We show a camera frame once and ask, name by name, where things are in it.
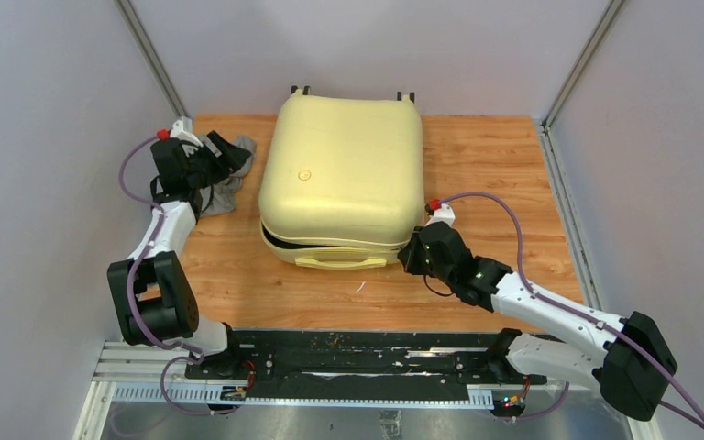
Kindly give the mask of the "cream suitcase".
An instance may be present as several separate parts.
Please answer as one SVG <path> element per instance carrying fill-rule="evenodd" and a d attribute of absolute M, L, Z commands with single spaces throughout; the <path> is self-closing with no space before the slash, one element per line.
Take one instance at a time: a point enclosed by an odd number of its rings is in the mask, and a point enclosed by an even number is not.
<path fill-rule="evenodd" d="M 258 194 L 260 235 L 277 259 L 318 270 L 389 266 L 422 223 L 423 204 L 414 93 L 363 100 L 291 89 Z"/>

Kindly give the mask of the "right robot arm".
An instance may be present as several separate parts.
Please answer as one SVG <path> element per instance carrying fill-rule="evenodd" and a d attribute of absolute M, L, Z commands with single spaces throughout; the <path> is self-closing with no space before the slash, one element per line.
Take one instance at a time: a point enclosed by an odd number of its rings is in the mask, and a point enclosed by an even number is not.
<path fill-rule="evenodd" d="M 593 310 L 531 283 L 496 259 L 473 255 L 445 222 L 415 227 L 397 259 L 405 272 L 441 281 L 463 303 L 513 316 L 552 336 L 502 331 L 486 359 L 498 382 L 522 374 L 576 383 L 599 391 L 619 413 L 649 421 L 677 372 L 650 316 Z"/>

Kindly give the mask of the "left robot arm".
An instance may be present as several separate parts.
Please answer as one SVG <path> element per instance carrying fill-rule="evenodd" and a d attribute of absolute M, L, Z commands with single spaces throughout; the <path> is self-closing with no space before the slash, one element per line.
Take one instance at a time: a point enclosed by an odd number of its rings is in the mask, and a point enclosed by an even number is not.
<path fill-rule="evenodd" d="M 131 346 L 209 356 L 209 367 L 232 379 L 244 367 L 244 354 L 230 345 L 228 324 L 200 312 L 181 254 L 200 219 L 235 209 L 234 195 L 255 161 L 257 143 L 246 136 L 229 142 L 215 131 L 196 136 L 173 129 L 140 147 L 149 150 L 157 171 L 149 195 L 121 189 L 149 208 L 151 220 L 135 250 L 106 272 L 122 337 Z"/>

